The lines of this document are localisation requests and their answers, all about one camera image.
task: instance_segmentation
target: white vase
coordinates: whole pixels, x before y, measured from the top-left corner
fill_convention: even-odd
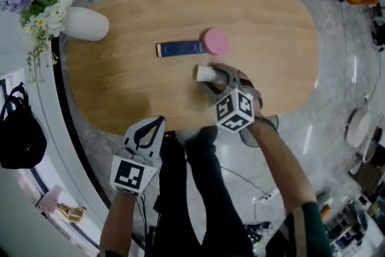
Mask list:
[[[81,7],[68,7],[63,19],[63,33],[86,41],[102,40],[108,33],[109,21],[104,15]]]

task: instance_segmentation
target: oval table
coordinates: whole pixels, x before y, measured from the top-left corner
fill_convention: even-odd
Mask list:
[[[317,34],[300,0],[100,0],[90,8],[109,19],[109,33],[99,42],[69,39],[67,64],[77,106],[104,131],[124,134],[154,115],[165,116],[168,131],[213,124],[193,80],[197,64],[246,73],[266,116],[298,109],[314,90]],[[197,40],[212,27],[229,37],[227,55],[156,56],[157,43]]]

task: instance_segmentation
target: green sleeve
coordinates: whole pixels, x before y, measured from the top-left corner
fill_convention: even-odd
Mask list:
[[[305,203],[286,217],[267,244],[266,255],[332,256],[317,203]]]

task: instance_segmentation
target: black pants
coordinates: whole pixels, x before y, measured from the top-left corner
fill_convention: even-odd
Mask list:
[[[201,138],[186,145],[187,161],[206,208],[206,235],[199,244],[191,225],[186,199],[184,148],[165,137],[159,175],[161,217],[155,235],[155,256],[254,256],[229,192],[223,182],[215,146]]]

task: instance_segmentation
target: gray floor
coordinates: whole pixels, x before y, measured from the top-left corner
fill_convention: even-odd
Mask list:
[[[74,5],[88,7],[94,1],[97,0],[76,0]],[[374,87],[378,75],[378,55],[373,50],[368,20],[362,7],[338,0],[302,1],[312,14],[318,30],[319,78],[314,94],[305,106],[292,114],[279,115],[279,133],[297,156],[314,189],[328,188],[332,191],[332,207],[337,210],[345,196],[353,196],[358,190],[346,173],[354,161],[355,151],[346,144],[343,133],[350,112],[363,103],[364,95]],[[108,179],[112,155],[120,152],[121,137],[98,130],[79,113],[67,78],[65,40],[61,38],[61,55],[70,111],[90,164],[112,199],[114,190]],[[216,145],[222,166],[242,174],[265,191],[276,187],[260,150],[243,145],[238,135],[224,131],[219,133]],[[271,199],[268,205],[263,205],[259,202],[260,191],[225,170],[223,176],[243,222],[271,220],[274,230],[279,227],[285,216],[279,196]],[[156,224],[157,215],[152,206],[158,192],[158,179],[155,177],[146,190],[149,224]],[[191,221],[201,240],[206,226],[205,209],[191,171],[188,200]],[[143,223],[137,210],[134,232],[143,237]],[[264,235],[258,251],[263,251],[270,236],[271,233]]]

